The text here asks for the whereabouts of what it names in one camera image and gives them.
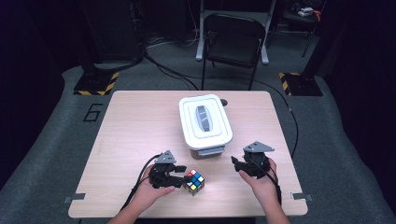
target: chair back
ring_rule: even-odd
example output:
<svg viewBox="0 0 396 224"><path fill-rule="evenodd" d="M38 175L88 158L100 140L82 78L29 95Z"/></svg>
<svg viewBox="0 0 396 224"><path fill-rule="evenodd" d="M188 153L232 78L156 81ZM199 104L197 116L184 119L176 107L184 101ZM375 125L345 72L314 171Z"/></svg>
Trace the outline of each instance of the chair back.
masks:
<svg viewBox="0 0 396 224"><path fill-rule="evenodd" d="M211 14L205 18L204 31L205 34L207 32L218 32L260 39L265 38L265 28L258 21L220 13Z"/></svg>

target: container lid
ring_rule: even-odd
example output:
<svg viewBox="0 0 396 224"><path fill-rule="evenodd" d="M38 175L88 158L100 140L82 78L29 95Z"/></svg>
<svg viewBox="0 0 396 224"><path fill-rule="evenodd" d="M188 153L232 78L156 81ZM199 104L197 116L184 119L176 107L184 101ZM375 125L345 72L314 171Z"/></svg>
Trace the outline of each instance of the container lid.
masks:
<svg viewBox="0 0 396 224"><path fill-rule="evenodd" d="M184 138L191 149L224 146L233 139L230 122L217 95L185 97L178 105Z"/></svg>

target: black cable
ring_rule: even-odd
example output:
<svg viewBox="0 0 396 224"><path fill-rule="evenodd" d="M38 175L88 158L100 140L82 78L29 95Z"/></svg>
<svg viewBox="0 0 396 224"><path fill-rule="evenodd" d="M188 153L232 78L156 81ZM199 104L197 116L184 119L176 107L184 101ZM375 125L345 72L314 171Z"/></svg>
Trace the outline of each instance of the black cable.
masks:
<svg viewBox="0 0 396 224"><path fill-rule="evenodd" d="M187 0L187 4L188 4L188 6L189 6L189 12L190 12L190 15L191 15L192 23L194 24L195 38L194 38L194 39L191 41L191 43L188 44L188 45L183 45L183 44L180 43L180 45L183 46L183 47L189 47L189 46L191 46L191 45L192 45L193 43L195 43L195 41L198 39L197 24L196 24L195 19L194 19L193 15L192 15L190 0Z"/></svg>
<svg viewBox="0 0 396 224"><path fill-rule="evenodd" d="M140 182L139 182L139 185L140 185L141 183L143 183L143 181L145 181L147 178L149 178L149 177L151 177L151 176L153 176L153 175L149 175L149 176L146 176L145 178L141 179Z"/></svg>
<svg viewBox="0 0 396 224"><path fill-rule="evenodd" d="M274 179L270 176L270 174L268 174L268 172L264 171L264 170L260 167L259 164L257 164L256 162L254 162L253 159L251 159L251 158L249 158L249 159L250 159L251 162L253 162L253 164L255 164L257 167L259 167L259 169L262 170L262 171L265 173L265 175L268 176L268 178L273 182L273 184L274 184L274 186L275 186L275 189L276 189L277 200L279 201L279 204L282 204L282 191L281 191L281 189L280 189L280 186L277 184L278 179L277 179L276 172L275 172L275 171L272 169L272 167L270 166L270 169L271 169L272 172L274 173L274 178L276 179L276 180L274 180Z"/></svg>
<svg viewBox="0 0 396 224"><path fill-rule="evenodd" d="M270 169L273 171L274 177L275 177L276 180L274 180L274 179L270 176L270 174L268 174L268 172L264 171L264 170L262 169L262 167L261 167L259 164L257 164L253 159L251 159L251 158L249 158L249 159L250 159L250 161L253 162L253 164L255 164L263 173L265 173L265 175L268 176L268 178L270 178L270 180L273 182L273 184L274 184L275 186L277 186L277 175L276 175L276 173L274 172L274 170L272 169L272 167L270 167Z"/></svg>
<svg viewBox="0 0 396 224"><path fill-rule="evenodd" d="M162 153L153 156L153 157L152 157L151 159L149 159L148 162L146 162L146 164L143 166L143 169L142 169L142 171L140 172L139 177L137 178L136 184L134 185L134 188L131 190L131 193L129 194L129 196L128 196L127 200L125 201L125 204L122 206L121 210L124 209L124 208L129 204L129 202L130 202L130 201L132 200L132 198L134 197L134 194L136 193L137 188L138 188L139 185L143 182L143 180L140 180L140 179L142 178L142 175L143 175L143 173L145 172L146 168L148 167L149 163L151 163L152 160L154 160L154 159L156 159L156 158L159 158L161 155L162 155Z"/></svg>
<svg viewBox="0 0 396 224"><path fill-rule="evenodd" d="M207 78L229 79L229 77L207 77ZM242 78L242 77L239 77L239 79L248 80L248 78ZM238 81L233 81L233 80L230 80L230 81L231 81L231 82L236 82L236 83L243 83L243 82L238 82ZM291 151L291 158L293 159L294 153L295 153L295 151L296 151L297 144L298 144L298 138L299 138L299 128L298 128L297 119L296 119L296 117L294 116L294 113L293 113L293 111L291 110L291 108L290 108L288 102L286 101L285 97L282 95L282 93L281 93L280 91L278 91L278 90L275 89L273 86L268 85L268 84L266 84L266 83L264 83L264 82L261 82L261 81L258 81L258 80L254 80L254 81L255 81L255 82L258 82L258 83L260 83L260 84L262 84L262 85L264 85L264 86L267 86L267 87L273 89L274 91L276 91L276 92L280 95L280 97L282 98L283 102L285 102L285 105L288 107L289 112L291 113L291 115L292 115L292 117L293 117L294 124L295 124L295 126L296 126L296 140L295 140L295 142L294 142L293 150Z"/></svg>
<svg viewBox="0 0 396 224"><path fill-rule="evenodd" d="M297 148L298 137L299 137L299 129L298 129L297 119L296 119L296 117L294 116L294 113L293 113L293 111L291 110L291 108L290 108L288 102L286 101L285 97L282 95L282 93L280 93L280 91L278 91L277 89L275 89L274 87L272 87L272 86L270 86L270 85L268 85L268 84L266 84L266 83L263 83L263 82L260 82L260 81L256 81L256 82L258 82L258 83L260 83L260 84L262 84L262 85L264 85L264 86L267 86L267 87L273 89L274 91L276 91L276 92L282 97L283 101L285 102L286 106L287 106L288 109L289 109L289 112L290 112L291 115L293 116L294 124L295 124L295 126L296 126L296 140L295 140L295 142L294 142L293 151L291 152L291 158L293 159L294 153L295 153L296 148Z"/></svg>
<svg viewBox="0 0 396 224"><path fill-rule="evenodd" d="M162 68L162 69L164 69L164 70L166 70L166 71L168 71L168 72L170 72L170 73L172 73L172 74L174 74L174 75L180 77L181 79L183 79L183 80L189 82L197 91L199 90L198 87L197 87L193 82L191 82L191 81L187 78L186 75L183 75L183 74L181 74L181 73L179 73L179 72L176 72L176 71L174 71L174 70L172 70L172 69L170 69L170 68L168 68L168 67L166 67L166 66L164 66L164 65L162 65L162 64L160 64L160 63L157 63L153 58L151 58L151 57L149 56L149 54L148 54L147 52L145 52L145 55L144 55L144 56L145 56L145 58L147 58L150 62L152 62L152 63L154 63L155 65L157 65L159 68Z"/></svg>
<svg viewBox="0 0 396 224"><path fill-rule="evenodd" d="M125 69L128 69L128 68L131 68L131 67L137 65L137 64L139 64L141 61L142 61L142 59L135 59L135 60L133 60L131 63L126 64L126 65L123 65L123 66L120 66L120 67L115 67L115 68L99 68L99 69L102 70L102 71L105 71L105 72L117 73L117 72L119 72L119 71L122 71L122 70L125 70Z"/></svg>
<svg viewBox="0 0 396 224"><path fill-rule="evenodd" d="M164 73L165 75L167 75L167 76L169 76L169 77L172 77L172 78L174 78L174 79L177 79L177 80L183 82L184 84L186 84L187 88L189 88L189 91L191 90L189 84L188 84L183 78L181 78L181 77L173 77L172 75L170 75L170 74L166 73L165 71L163 71L163 70L161 69L160 66L157 66L157 67L158 67L158 69L159 69L162 73Z"/></svg>

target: hand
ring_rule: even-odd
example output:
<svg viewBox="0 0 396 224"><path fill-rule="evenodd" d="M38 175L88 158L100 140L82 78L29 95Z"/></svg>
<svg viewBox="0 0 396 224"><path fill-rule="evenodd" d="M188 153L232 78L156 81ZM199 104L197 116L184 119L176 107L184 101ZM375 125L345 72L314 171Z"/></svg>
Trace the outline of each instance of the hand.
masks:
<svg viewBox="0 0 396 224"><path fill-rule="evenodd" d="M175 187L173 186L155 189L150 185L149 172L152 167L153 165L150 165L146 169L142 177L143 182L140 183L131 202L108 223L134 223L140 214L150 208L157 199L175 191Z"/></svg>
<svg viewBox="0 0 396 224"><path fill-rule="evenodd" d="M155 189L149 183L149 172L153 165L148 166L145 173L143 174L143 182L137 188L136 194L132 199L131 203L135 202L136 205L140 207L142 212L146 211L146 209L150 208L157 199L165 196L175 190L174 186L168 188L159 188Z"/></svg>
<svg viewBox="0 0 396 224"><path fill-rule="evenodd" d="M274 173L276 172L276 164L271 158L268 158L268 161L270 162L272 168L268 174L273 179L276 179L276 174ZM270 178L268 178L268 176L256 179L248 175L243 170L240 170L239 174L251 186L254 196L256 196L260 203L264 203L269 200L277 200L276 187Z"/></svg>
<svg viewBox="0 0 396 224"><path fill-rule="evenodd" d="M271 165L271 169L268 174L273 179L276 179L276 164L271 158L268 158L268 160ZM240 170L239 174L251 186L254 196L256 196L257 200L262 205L262 210L264 211L269 224L290 223L277 200L276 186L267 175L260 179L256 179L248 175L243 170Z"/></svg>

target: cable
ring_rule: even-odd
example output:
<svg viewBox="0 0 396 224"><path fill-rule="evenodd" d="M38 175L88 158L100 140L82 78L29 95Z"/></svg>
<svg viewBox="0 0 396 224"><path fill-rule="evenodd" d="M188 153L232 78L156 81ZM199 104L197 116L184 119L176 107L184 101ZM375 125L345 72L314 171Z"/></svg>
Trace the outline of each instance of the cable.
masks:
<svg viewBox="0 0 396 224"><path fill-rule="evenodd" d="M170 68L168 68L168 67L166 67L166 66L164 66L164 65L162 65L162 64L160 64L160 63L157 63L153 58L151 58L151 57L149 56L149 54L148 54L147 52L145 52L145 57L146 57L150 62L152 62L152 63L154 63L155 65L157 65L159 68L162 68L162 69L164 69L164 70L166 70L166 71L168 71L168 72L170 72L170 73L172 73L172 74L174 74L174 75L180 77L180 80L182 79L182 80L184 80L184 81L189 82L197 91L199 90L198 87L197 87L193 82L191 82L191 81L187 78L186 75L183 75L183 74L181 74L181 73L179 73L179 72L176 72L176 71L174 71L174 70L172 70L172 69L170 69Z"/></svg>
<svg viewBox="0 0 396 224"><path fill-rule="evenodd" d="M142 171L140 172L139 177L137 178L136 184L134 185L134 188L131 190L131 193L129 194L129 196L128 196L127 200L125 201L125 204L122 206L121 210L124 209L124 208L129 204L129 202L130 202L130 201L132 200L132 198L134 197L134 194L136 193L137 188L138 188L139 185L143 182L144 179L143 179L143 180L140 180L140 179L142 178L142 175L143 175L143 173L145 172L146 168L148 167L149 163L151 163L152 160L154 160L154 159L156 159L156 158L159 158L161 155L162 155L162 153L153 156L153 157L152 157L151 159L149 159L148 162L146 162L146 164L143 166L143 169L142 169Z"/></svg>
<svg viewBox="0 0 396 224"><path fill-rule="evenodd" d="M177 79L177 80L179 80L179 81L182 81L184 84L186 84L187 88L189 88L189 91L191 90L189 84L188 84L183 78L181 78L181 77L173 77L172 75L170 75L170 74L166 73L165 71L163 71L163 70L161 69L160 66L157 65L157 67L158 67L158 69L159 69L161 72L163 72L163 73L166 74L167 76L172 77L172 78L174 78L174 79Z"/></svg>
<svg viewBox="0 0 396 224"><path fill-rule="evenodd" d="M126 64L126 65L123 65L123 66L120 66L120 67L115 67L115 68L100 68L100 70L101 70L101 71L105 71L105 72L114 72L114 73L116 73L116 72L119 72L119 71L122 71L122 70L125 70L125 69L128 69L128 68L131 68L131 67L137 65L137 64L140 63L140 62L141 62L141 59L137 59L137 60L135 60L135 61L132 61L132 62L129 63L129 64Z"/></svg>
<svg viewBox="0 0 396 224"><path fill-rule="evenodd" d="M266 176L268 176L268 178L273 182L273 184L274 184L275 186L277 186L277 175L276 175L276 173L274 172L274 170L272 169L272 167L270 167L270 169L273 171L273 173L274 173L274 178L275 178L275 179L273 179L273 178L268 174L268 172L264 171L264 170L260 167L260 165L257 164L253 159L251 159L251 158L249 158L249 159L250 159L250 161L251 161L253 164L255 164L263 173L265 173Z"/></svg>
<svg viewBox="0 0 396 224"><path fill-rule="evenodd" d="M147 44L149 45L149 46L152 46L152 45L158 45L158 44L161 44L161 43L163 43L163 41L165 40L165 37L164 36L153 36L152 38L150 38L149 40L147 40Z"/></svg>
<svg viewBox="0 0 396 224"><path fill-rule="evenodd" d="M180 44L180 45L183 46L183 47L189 47L189 46L191 46L193 43L195 43L195 41L197 40L197 37L198 37L197 24L195 23L195 19L194 19L193 15L192 15L190 0L187 0L187 4L189 5L189 11L190 11L190 15L191 15L191 18L192 18L192 23L194 24L195 38L194 38L194 39L192 40L192 42L191 42L190 44L188 44L188 45L182 45L182 44Z"/></svg>
<svg viewBox="0 0 396 224"><path fill-rule="evenodd" d="M298 128L297 119L296 119L296 117L294 116L294 113L293 113L293 111L291 110L291 108L290 108L288 102L286 101L285 97L282 95L282 93L280 93L280 91L278 91L277 89L275 89L274 87L272 87L272 86L270 86L270 85L268 85L268 84L266 84L266 83L263 83L263 82L260 82L260 81L257 81L257 80L255 80L255 81L258 82L258 83L260 83L260 84L262 84L262 85L264 85L264 86L267 86L267 87L273 89L274 91L276 91L276 92L282 97L283 102L285 102L286 106L287 106L288 109L289 109L289 112L290 112L291 115L293 116L294 124L295 124L295 126L296 126L296 140L295 140L295 142L294 142L294 147L293 147L293 150L292 150L292 152L291 152L291 158L293 159L294 153L295 153L295 151L296 151L297 144L298 144L298 138L299 138L299 128Z"/></svg>
<svg viewBox="0 0 396 224"><path fill-rule="evenodd" d="M229 79L229 77L207 77L207 78ZM235 77L235 78L248 80L248 78L242 78L242 77ZM244 82L239 82L239 81L234 81L234 80L230 80L230 81L231 81L231 82L235 82L235 83L243 83L243 84L246 84L246 83L244 83ZM295 142L294 142L293 150L291 151L291 158L293 159L294 153L295 153L296 148L297 148L298 139L299 139L299 128L298 128L297 119L296 119L296 117L294 116L294 113L293 113L293 111L291 110L291 108L290 108L288 102L286 101L285 97L282 95L282 93L281 93L280 91L278 91L278 90L275 89L273 86L268 85L268 84L266 84L266 83L264 83L264 82L261 82L261 81L258 81L258 80L254 80L254 81L255 81L255 82L258 82L258 83L260 83L260 84L262 84L262 85L264 85L264 86L267 86L267 87L273 89L274 91L276 91L276 92L280 95L280 97L282 98L283 102L285 102L285 105L288 107L289 112L291 113L291 115L292 115L292 117L293 117L293 121L294 121L294 124L295 124L295 127L296 127L296 140L295 140Z"/></svg>

